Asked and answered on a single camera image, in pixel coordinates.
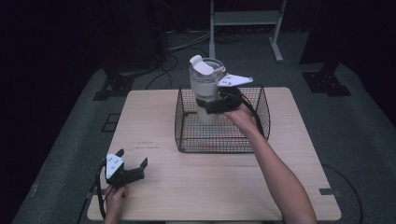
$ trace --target white metal stand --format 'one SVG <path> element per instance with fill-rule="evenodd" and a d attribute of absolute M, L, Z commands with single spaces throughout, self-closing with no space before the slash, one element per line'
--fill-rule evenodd
<path fill-rule="evenodd" d="M 215 51 L 215 26 L 218 25 L 264 25 L 274 24 L 276 26 L 273 37 L 269 38 L 271 48 L 275 54 L 276 61 L 283 62 L 283 57 L 277 46 L 277 37 L 279 35 L 280 25 L 282 24 L 283 15 L 287 0 L 282 0 L 280 10 L 272 11 L 232 11 L 216 12 L 214 9 L 214 0 L 210 2 L 210 40 L 209 40 L 209 57 L 216 58 Z"/>

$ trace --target black wire basket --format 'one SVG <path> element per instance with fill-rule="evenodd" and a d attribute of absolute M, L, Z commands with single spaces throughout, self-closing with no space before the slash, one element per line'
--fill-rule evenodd
<path fill-rule="evenodd" d="M 265 139 L 270 135 L 270 113 L 264 87 L 239 88 L 256 109 Z M 186 153 L 252 153 L 244 135 L 223 115 L 212 124 L 198 120 L 197 104 L 191 89 L 180 88 L 175 116 L 177 149 Z"/>

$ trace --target dark background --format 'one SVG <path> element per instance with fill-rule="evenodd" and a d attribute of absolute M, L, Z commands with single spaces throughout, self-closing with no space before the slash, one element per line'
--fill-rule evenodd
<path fill-rule="evenodd" d="M 2 223 L 15 216 L 89 78 L 104 63 L 158 66 L 161 31 L 208 29 L 209 1 L 2 1 Z M 279 1 L 217 1 L 227 10 Z M 337 58 L 396 123 L 395 3 L 289 0 L 284 32 L 310 30 L 301 63 Z"/>

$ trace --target floor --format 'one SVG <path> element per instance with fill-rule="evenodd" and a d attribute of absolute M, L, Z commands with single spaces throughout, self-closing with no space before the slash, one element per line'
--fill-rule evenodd
<path fill-rule="evenodd" d="M 200 35 L 169 34 L 169 45 L 181 46 Z M 359 77 L 342 64 L 335 75 L 351 96 L 330 97 L 310 91 L 302 72 L 318 71 L 322 64 L 299 64 L 308 33 L 279 35 L 282 63 L 275 60 L 268 43 L 270 35 L 224 36 L 226 42 L 216 45 L 217 59 L 231 74 L 253 77 L 255 84 L 265 87 L 291 90 L 337 195 L 343 215 L 334 223 L 360 223 L 360 219 L 362 223 L 394 222 L 395 127 L 363 88 Z M 207 41 L 173 52 L 163 64 L 165 70 L 170 70 L 169 76 L 157 69 L 136 78 L 132 89 L 176 89 L 189 85 L 189 59 L 196 54 L 205 57 L 207 53 Z M 92 74 L 13 223 L 96 223 L 84 213 L 78 220 L 78 215 L 113 136 L 111 129 L 104 132 L 104 124 L 110 114 L 121 112 L 125 101 L 124 96 L 92 100 L 105 80 L 102 69 Z"/>

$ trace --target person's left hand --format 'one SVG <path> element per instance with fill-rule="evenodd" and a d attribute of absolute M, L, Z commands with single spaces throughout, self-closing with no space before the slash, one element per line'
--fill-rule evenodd
<path fill-rule="evenodd" d="M 105 193 L 107 195 L 105 223 L 118 223 L 121 218 L 123 201 L 128 196 L 128 186 L 117 190 L 108 186 Z"/>

